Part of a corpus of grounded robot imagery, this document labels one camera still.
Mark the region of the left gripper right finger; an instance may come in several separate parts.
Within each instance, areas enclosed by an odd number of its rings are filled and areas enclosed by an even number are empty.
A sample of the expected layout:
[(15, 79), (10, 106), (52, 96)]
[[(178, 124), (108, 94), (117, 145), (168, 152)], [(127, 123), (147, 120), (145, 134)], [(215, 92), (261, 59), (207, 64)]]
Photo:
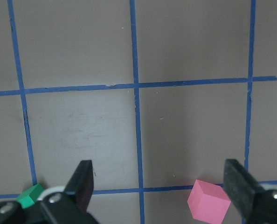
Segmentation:
[(247, 224), (277, 224), (277, 187), (260, 184), (236, 159), (226, 159), (223, 189)]

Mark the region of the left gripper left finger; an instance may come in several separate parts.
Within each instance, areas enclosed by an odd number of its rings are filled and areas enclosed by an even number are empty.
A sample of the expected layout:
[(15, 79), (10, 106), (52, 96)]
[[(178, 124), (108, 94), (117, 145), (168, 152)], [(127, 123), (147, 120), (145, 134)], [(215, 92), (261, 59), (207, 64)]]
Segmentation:
[(82, 160), (63, 191), (45, 195), (28, 208), (17, 201), (0, 202), (0, 224), (97, 224), (87, 212), (94, 190), (91, 160)]

